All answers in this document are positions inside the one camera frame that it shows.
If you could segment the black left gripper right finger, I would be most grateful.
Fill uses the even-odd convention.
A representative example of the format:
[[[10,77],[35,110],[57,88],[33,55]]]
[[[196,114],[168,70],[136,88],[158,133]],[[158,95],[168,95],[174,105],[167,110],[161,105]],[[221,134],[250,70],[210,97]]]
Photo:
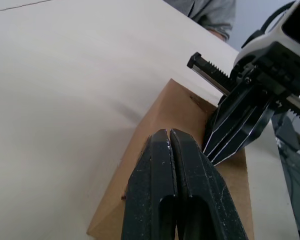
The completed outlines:
[[[194,138],[171,129],[170,143],[179,194],[179,239],[248,239],[227,184]]]

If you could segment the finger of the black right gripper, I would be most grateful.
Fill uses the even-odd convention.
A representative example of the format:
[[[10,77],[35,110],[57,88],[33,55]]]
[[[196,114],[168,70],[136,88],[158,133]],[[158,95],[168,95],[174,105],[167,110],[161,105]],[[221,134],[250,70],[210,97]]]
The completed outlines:
[[[207,157],[230,157],[246,138],[243,125],[256,109],[254,85],[238,85],[209,118],[203,138],[202,150]]]
[[[258,137],[260,137],[261,133],[263,132],[266,125],[268,124],[268,122],[274,114],[273,99],[254,100],[254,103],[255,110],[252,113],[252,115],[248,118],[247,122],[242,126],[242,131],[240,132],[241,134],[246,134],[246,138],[244,139],[244,142],[242,143],[241,148],[239,150],[246,147]],[[208,157],[208,159],[213,165],[216,166],[221,162],[229,159],[230,157]]]

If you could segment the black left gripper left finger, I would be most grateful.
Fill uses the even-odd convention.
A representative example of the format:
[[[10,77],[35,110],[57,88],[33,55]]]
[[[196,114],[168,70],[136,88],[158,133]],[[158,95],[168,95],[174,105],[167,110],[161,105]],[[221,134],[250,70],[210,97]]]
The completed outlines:
[[[166,130],[151,135],[125,194],[123,240],[173,240],[178,197],[175,162]]]

